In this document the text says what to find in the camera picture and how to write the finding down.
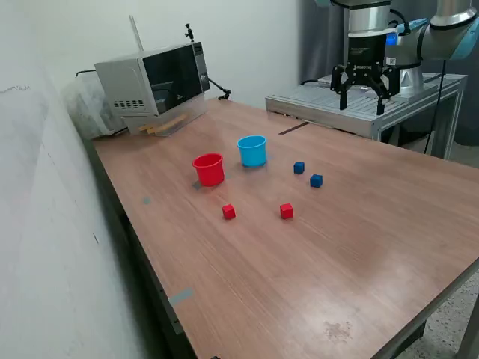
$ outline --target wooden table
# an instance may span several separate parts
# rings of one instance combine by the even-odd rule
[[[199,358],[390,358],[479,268],[477,169],[313,124],[279,135],[299,122],[234,102],[208,108],[169,138],[95,142]],[[263,168],[240,164],[250,134],[268,138]],[[191,162],[208,152],[225,158],[217,188],[195,183]],[[477,312],[462,358],[479,354]]]

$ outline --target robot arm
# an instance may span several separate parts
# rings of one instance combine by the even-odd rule
[[[471,0],[438,0],[436,15],[389,27],[391,0],[317,0],[349,11],[349,49],[345,65],[332,72],[331,90],[347,107],[352,85],[371,87],[378,95],[377,114],[384,113],[384,99],[400,91],[400,71],[419,66],[423,59],[459,59],[469,55],[479,33],[477,11]],[[347,80],[342,82],[343,74]]]

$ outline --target gray curtain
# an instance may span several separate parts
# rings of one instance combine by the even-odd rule
[[[436,0],[394,0],[392,7],[401,11],[406,19],[411,21],[423,17],[430,19],[436,12],[436,4]],[[479,0],[472,0],[472,4],[479,9]],[[425,61],[423,63],[424,72],[440,73],[441,68],[441,61]],[[479,101],[477,95],[477,91],[479,91],[479,44],[468,58],[448,61],[446,71],[469,76],[455,140],[460,144],[479,146]],[[406,129],[416,131],[427,131],[429,126],[430,121],[426,114],[413,118],[405,125]]]
[[[299,77],[318,79],[343,62],[344,10],[338,6],[318,7],[313,0],[299,0]]]

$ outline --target table leg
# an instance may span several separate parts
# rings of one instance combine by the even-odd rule
[[[471,318],[467,324],[463,341],[456,359],[478,359],[479,357],[479,297],[476,300]]]
[[[464,90],[461,88],[456,97],[451,97],[439,104],[439,113],[434,132],[431,155],[441,159],[449,159],[451,147],[456,135],[457,120],[459,118]]]

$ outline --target black cable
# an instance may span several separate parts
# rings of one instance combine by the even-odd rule
[[[83,71],[78,71],[75,75],[75,79],[78,77],[80,73],[94,73],[96,70],[83,70]]]
[[[391,25],[394,25],[393,28],[396,28],[397,26],[399,26],[399,21],[392,20],[392,21],[389,22],[388,26],[391,26]]]
[[[411,27],[409,26],[409,22],[406,20],[406,17],[404,17],[404,15],[402,13],[400,13],[399,11],[397,11],[395,9],[390,9],[389,11],[391,13],[393,13],[394,15],[396,15],[397,17],[399,17],[401,20],[403,20],[404,32],[399,34],[399,36],[406,36],[406,35],[411,34]]]
[[[424,148],[424,154],[427,153],[427,148],[429,147],[429,141],[431,139],[431,135],[433,134],[434,127],[436,126],[437,111],[439,108],[439,103],[441,102],[442,85],[444,84],[445,74],[446,74],[446,60],[442,62],[441,83],[439,84],[439,93],[437,95],[436,107],[434,108],[433,122],[431,123],[431,130],[429,131],[429,135],[427,136],[427,142],[426,142],[426,148]]]
[[[218,85],[216,82],[214,82],[212,79],[208,77],[208,81],[211,82],[213,85],[215,85],[218,89],[223,91],[225,94],[223,96],[218,97],[218,99],[229,99],[231,95],[231,91],[228,90],[227,88],[223,88],[222,86]]]
[[[304,85],[304,84],[307,84],[309,82],[316,82],[318,83],[317,79],[309,79],[309,80],[304,80],[300,85]]]

